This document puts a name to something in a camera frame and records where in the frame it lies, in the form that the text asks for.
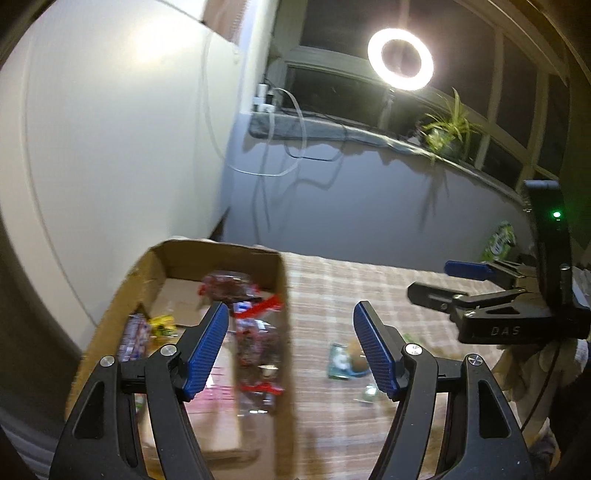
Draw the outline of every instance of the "purple package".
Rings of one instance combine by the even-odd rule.
[[[149,329],[150,326],[143,314],[129,315],[117,352],[117,359],[120,362],[137,360],[144,356]]]

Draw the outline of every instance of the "white wall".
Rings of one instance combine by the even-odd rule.
[[[203,10],[203,0],[175,3]],[[209,32],[154,0],[57,0],[0,72],[2,217],[33,286],[80,348],[146,248],[209,236],[219,221],[223,160],[201,85]],[[207,78],[222,154],[242,57],[213,35]],[[27,202],[16,205],[13,191]]]

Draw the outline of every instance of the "checkered tablecloth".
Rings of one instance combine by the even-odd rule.
[[[395,404],[384,395],[369,405],[356,400],[371,378],[327,377],[331,344],[346,345],[355,335],[352,313],[358,301],[369,300],[385,324],[433,355],[462,359],[476,352],[490,368],[500,356],[494,346],[462,345],[448,315],[412,305],[406,296],[415,281],[470,294],[499,291],[492,283],[289,253],[282,257],[293,350],[295,471],[301,480],[366,480],[394,418]],[[437,465],[446,397],[438,395],[421,478],[432,476]]]

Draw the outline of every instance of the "metal screw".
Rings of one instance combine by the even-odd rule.
[[[468,355],[468,361],[474,365],[475,367],[479,367],[482,365],[482,362],[484,361],[482,359],[482,357],[480,355],[477,355],[475,353]]]
[[[102,367],[110,367],[115,363],[115,357],[113,355],[107,355],[100,359],[100,365]]]
[[[174,345],[164,345],[160,349],[160,353],[164,356],[172,356],[177,352],[177,348]]]
[[[404,349],[409,355],[421,355],[421,353],[423,353],[423,349],[415,343],[409,343]]]

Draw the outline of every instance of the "blue gripper pad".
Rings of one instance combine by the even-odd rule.
[[[201,341],[187,362],[187,381],[183,392],[191,400],[205,388],[213,363],[228,331],[228,317],[228,307],[221,305],[206,326]]]
[[[472,280],[493,280],[494,270],[484,263],[457,262],[449,260],[443,271],[450,277],[471,278]]]
[[[392,398],[398,391],[396,364],[359,303],[353,310],[353,328],[374,375],[376,385],[388,395],[388,398]]]

